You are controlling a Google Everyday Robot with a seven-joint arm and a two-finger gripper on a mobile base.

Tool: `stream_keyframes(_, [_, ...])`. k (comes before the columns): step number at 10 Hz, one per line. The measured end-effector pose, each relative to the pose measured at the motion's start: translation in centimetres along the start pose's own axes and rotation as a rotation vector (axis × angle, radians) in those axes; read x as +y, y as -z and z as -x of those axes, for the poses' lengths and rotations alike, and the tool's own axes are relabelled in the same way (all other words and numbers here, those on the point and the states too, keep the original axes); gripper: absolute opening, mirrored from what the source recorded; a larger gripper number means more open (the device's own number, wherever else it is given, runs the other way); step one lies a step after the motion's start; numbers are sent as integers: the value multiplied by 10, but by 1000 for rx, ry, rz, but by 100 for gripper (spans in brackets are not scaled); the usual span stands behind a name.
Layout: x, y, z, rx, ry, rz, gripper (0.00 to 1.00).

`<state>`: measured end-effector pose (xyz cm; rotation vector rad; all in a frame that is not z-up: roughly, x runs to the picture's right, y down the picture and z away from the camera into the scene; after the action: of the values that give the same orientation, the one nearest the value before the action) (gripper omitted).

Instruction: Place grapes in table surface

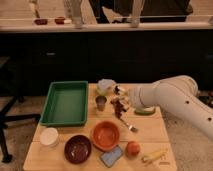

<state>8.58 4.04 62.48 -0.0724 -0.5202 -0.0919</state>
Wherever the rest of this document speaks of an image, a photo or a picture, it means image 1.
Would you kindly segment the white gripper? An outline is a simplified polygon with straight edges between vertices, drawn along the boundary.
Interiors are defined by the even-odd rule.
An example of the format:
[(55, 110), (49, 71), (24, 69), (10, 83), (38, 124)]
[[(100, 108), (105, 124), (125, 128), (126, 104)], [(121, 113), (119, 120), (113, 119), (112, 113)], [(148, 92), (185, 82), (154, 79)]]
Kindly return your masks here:
[(123, 105), (131, 104), (131, 106), (136, 109), (143, 107), (143, 103), (140, 99), (140, 88), (138, 86), (131, 88), (128, 92), (128, 96), (129, 98), (124, 95), (113, 97), (111, 103), (120, 102)]

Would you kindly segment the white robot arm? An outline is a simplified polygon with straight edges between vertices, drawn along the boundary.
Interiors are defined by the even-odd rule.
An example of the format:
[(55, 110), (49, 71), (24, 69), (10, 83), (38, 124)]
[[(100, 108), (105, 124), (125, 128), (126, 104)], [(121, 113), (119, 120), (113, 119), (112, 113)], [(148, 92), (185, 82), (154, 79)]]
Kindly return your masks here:
[(116, 86), (115, 92), (127, 97), (135, 109), (159, 106), (176, 117), (186, 120), (213, 140), (213, 109), (197, 97), (198, 85), (187, 75), (136, 84), (125, 89)]

